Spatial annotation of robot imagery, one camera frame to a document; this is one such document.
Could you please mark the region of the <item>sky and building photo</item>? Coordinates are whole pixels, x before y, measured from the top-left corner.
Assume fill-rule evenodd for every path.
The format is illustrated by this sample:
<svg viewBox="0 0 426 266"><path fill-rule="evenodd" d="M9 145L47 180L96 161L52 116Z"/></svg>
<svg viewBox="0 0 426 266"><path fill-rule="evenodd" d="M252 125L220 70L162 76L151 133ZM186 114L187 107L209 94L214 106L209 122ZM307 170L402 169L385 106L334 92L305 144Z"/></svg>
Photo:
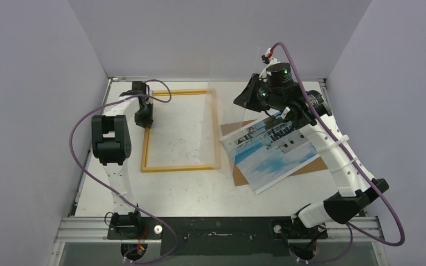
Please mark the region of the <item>sky and building photo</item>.
<svg viewBox="0 0 426 266"><path fill-rule="evenodd" d="M220 139L248 184L259 194L319 158L315 147L278 111Z"/></svg>

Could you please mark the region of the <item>brown cardboard backing board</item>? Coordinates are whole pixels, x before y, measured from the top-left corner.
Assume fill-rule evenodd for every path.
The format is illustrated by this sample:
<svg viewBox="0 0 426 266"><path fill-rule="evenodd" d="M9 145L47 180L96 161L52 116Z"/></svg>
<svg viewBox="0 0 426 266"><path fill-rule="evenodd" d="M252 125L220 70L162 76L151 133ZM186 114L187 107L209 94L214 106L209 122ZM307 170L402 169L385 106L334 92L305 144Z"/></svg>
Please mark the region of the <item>brown cardboard backing board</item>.
<svg viewBox="0 0 426 266"><path fill-rule="evenodd" d="M248 125L252 122L254 122L255 120L249 120L249 121L244 121L241 124L242 126ZM221 129L223 130L223 132L227 135L231 132L232 127L230 125L222 125ZM237 168L237 166L235 166L233 159L231 158L232 161L232 165L233 165L233 169L232 169L232 177L234 179L234 183L235 186L243 186L243 185L249 185L247 180L244 178L243 174L239 171L239 169ZM323 160L321 158L316 159L315 161L309 163L307 166L301 168L300 170L296 171L295 173L293 173L290 176L297 176L297 175L302 175L305 173L311 173L311 172L316 172L316 171L321 171L321 170L325 170L327 169L327 166L324 164Z"/></svg>

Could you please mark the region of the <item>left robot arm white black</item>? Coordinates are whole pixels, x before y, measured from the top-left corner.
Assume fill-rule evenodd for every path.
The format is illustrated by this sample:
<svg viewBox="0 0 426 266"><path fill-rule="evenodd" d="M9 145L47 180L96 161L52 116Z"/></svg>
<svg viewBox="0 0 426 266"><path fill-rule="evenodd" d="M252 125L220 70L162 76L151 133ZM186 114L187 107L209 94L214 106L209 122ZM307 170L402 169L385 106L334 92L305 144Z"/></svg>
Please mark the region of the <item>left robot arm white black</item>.
<svg viewBox="0 0 426 266"><path fill-rule="evenodd" d="M109 233L123 239L144 236L146 228L141 214L133 207L134 194L128 173L131 138L128 120L137 126L150 128L153 124L152 91L147 83L134 81L131 89L119 96L119 103L91 119L93 155L103 165L109 186L113 188L114 212L109 222Z"/></svg>

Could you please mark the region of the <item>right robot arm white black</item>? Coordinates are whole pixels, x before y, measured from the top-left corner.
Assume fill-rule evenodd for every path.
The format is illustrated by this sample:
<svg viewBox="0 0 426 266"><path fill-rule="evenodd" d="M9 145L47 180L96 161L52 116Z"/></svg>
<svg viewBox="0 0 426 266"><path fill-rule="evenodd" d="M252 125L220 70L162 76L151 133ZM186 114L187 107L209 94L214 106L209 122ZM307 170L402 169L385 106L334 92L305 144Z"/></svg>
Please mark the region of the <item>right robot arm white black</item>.
<svg viewBox="0 0 426 266"><path fill-rule="evenodd" d="M320 92L302 93L289 63L270 64L262 73L253 73L233 103L255 112L277 110L279 122L290 122L310 141L337 185L334 195L292 216L291 229L297 237L309 236L329 221L349 222L389 189L387 181L376 179L356 155L347 156L351 152L348 136L340 132Z"/></svg>

